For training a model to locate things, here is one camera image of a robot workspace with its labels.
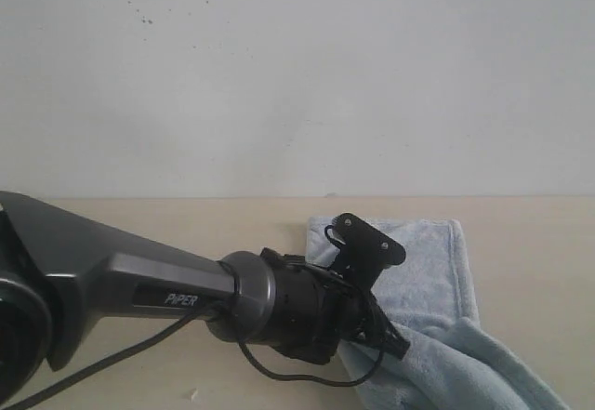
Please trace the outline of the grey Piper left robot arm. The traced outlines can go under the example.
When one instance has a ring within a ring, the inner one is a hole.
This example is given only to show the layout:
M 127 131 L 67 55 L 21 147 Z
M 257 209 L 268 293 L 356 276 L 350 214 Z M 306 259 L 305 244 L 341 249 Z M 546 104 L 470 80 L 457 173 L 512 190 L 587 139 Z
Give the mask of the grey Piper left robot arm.
M 55 370 L 102 317 L 198 309 L 223 341 L 326 364 L 340 340 L 379 340 L 367 300 L 380 274 L 406 258 L 401 244 L 350 213 L 324 227 L 337 253 L 320 267 L 269 248 L 202 258 L 15 192 L 2 193 L 1 208 L 8 266 L 33 301 Z

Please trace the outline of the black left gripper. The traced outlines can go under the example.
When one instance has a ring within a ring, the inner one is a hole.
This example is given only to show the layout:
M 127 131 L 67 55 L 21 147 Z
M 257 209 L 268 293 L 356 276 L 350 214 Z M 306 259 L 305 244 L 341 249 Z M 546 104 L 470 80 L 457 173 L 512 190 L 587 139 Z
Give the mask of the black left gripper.
M 302 256 L 264 248 L 261 257 L 272 269 L 275 297 L 259 343 L 291 359 L 327 364 L 340 341 L 360 342 L 404 357 L 407 340 L 380 308 L 372 287 L 372 264 L 347 249 L 327 268 Z

